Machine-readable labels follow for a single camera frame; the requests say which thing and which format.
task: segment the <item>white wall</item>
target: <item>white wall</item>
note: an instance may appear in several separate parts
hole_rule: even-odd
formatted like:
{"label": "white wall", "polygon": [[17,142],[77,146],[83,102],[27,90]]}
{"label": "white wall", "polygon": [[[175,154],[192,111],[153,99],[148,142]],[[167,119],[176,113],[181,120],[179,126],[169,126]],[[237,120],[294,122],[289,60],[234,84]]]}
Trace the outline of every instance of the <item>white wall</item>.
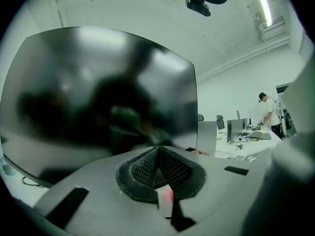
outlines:
{"label": "white wall", "polygon": [[237,64],[197,83],[198,113],[205,120],[216,120],[222,115],[226,125],[229,119],[249,118],[249,108],[254,125],[263,117],[265,103],[258,103],[264,92],[277,99],[276,86],[295,80],[303,68],[298,54],[286,45]]}
{"label": "white wall", "polygon": [[24,4],[11,21],[0,43],[0,95],[5,77],[21,44],[28,36],[37,33],[39,29],[28,6]]}

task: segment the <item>computer monitor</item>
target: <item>computer monitor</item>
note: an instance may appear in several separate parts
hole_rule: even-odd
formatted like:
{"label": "computer monitor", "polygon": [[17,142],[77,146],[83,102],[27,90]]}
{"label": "computer monitor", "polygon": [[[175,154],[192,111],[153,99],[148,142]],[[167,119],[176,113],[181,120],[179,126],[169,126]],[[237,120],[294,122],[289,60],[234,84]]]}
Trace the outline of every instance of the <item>computer monitor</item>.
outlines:
{"label": "computer monitor", "polygon": [[217,147],[217,122],[198,122],[197,150],[213,154]]}
{"label": "computer monitor", "polygon": [[243,129],[246,129],[246,128],[248,128],[248,119],[247,118],[244,118],[244,119],[242,119],[242,121],[243,121]]}
{"label": "computer monitor", "polygon": [[243,130],[242,120],[228,120],[227,121],[227,138],[226,142],[234,142],[239,137]]}
{"label": "computer monitor", "polygon": [[197,144],[192,63],[145,38],[96,27],[27,37],[5,79],[6,160],[51,186],[82,166],[132,149]]}

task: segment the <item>black slot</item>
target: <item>black slot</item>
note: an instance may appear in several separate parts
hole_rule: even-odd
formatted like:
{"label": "black slot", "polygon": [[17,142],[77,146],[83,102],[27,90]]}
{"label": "black slot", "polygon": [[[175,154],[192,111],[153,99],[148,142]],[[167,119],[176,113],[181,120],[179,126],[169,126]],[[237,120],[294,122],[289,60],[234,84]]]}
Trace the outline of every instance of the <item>black slot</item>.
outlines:
{"label": "black slot", "polygon": [[225,170],[233,172],[233,173],[236,173],[236,174],[244,175],[244,176],[246,176],[248,171],[249,171],[249,170],[245,170],[245,169],[241,169],[241,168],[236,168],[236,167],[233,167],[233,166],[227,166],[225,168]]}
{"label": "black slot", "polygon": [[74,188],[53,210],[46,219],[59,228],[64,228],[89,191],[85,188]]}

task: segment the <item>ceiling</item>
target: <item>ceiling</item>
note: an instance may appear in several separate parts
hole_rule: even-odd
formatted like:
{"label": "ceiling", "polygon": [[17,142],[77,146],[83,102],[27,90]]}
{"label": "ceiling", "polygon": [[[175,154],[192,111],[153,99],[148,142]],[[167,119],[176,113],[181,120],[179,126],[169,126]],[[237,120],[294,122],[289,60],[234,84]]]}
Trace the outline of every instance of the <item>ceiling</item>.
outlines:
{"label": "ceiling", "polygon": [[[63,27],[97,26],[130,32],[178,53],[195,65],[199,78],[262,43],[253,15],[258,0],[208,4],[204,17],[185,0],[56,0]],[[281,0],[269,0],[273,14],[283,14]]]}

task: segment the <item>webcam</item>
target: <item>webcam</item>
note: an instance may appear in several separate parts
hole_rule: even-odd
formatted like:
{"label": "webcam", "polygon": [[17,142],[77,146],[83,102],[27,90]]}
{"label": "webcam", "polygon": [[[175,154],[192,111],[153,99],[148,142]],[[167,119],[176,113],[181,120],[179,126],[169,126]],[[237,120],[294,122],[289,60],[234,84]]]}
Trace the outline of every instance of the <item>webcam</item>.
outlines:
{"label": "webcam", "polygon": [[210,17],[211,15],[210,9],[204,0],[186,0],[186,6],[188,9],[196,11],[205,17]]}

